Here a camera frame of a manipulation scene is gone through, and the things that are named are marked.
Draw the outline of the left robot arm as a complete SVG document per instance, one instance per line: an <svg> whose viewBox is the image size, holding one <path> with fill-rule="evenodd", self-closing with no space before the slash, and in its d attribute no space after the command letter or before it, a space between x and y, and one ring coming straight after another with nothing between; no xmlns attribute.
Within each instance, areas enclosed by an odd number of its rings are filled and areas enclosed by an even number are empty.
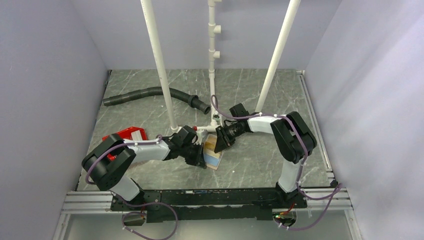
<svg viewBox="0 0 424 240"><path fill-rule="evenodd" d="M190 166L205 169L204 145L198 143L196 131L183 126L170 136L158 135L153 140L128 140L117 133L109 135L82 160L85 181L101 191L111 191L131 210L144 203L144 190L126 172L133 163L168 161L178 157Z"/></svg>

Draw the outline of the white cards stack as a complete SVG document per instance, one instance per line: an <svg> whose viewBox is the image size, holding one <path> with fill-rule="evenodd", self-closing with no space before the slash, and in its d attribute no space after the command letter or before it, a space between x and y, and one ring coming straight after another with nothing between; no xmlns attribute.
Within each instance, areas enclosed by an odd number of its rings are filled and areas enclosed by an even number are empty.
<svg viewBox="0 0 424 240"><path fill-rule="evenodd" d="M143 141L146 140L146 134L143 130L136 130L131 133L131 139L133 141Z"/></svg>

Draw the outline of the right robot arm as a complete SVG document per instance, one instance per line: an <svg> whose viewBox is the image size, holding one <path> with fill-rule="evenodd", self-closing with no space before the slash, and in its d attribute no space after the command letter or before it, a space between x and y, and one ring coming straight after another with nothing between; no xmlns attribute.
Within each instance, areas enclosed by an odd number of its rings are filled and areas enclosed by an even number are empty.
<svg viewBox="0 0 424 240"><path fill-rule="evenodd" d="M275 194L275 200L280 207L289 207L299 193L300 176L305 161L317 146L314 134L297 111L286 115L250 114L242 103L231 107L229 111L230 124L215 129L214 152L219 153L231 147L236 138L245 133L272 135L284 158L281 175L276 183L281 190Z"/></svg>

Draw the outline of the yellow credit card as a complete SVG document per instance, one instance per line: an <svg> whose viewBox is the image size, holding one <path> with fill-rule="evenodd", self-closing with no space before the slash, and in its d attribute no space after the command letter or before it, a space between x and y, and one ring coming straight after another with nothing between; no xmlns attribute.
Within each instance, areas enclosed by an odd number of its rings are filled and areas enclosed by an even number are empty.
<svg viewBox="0 0 424 240"><path fill-rule="evenodd" d="M210 136L204 143L204 148L210 151L215 151L217 138Z"/></svg>

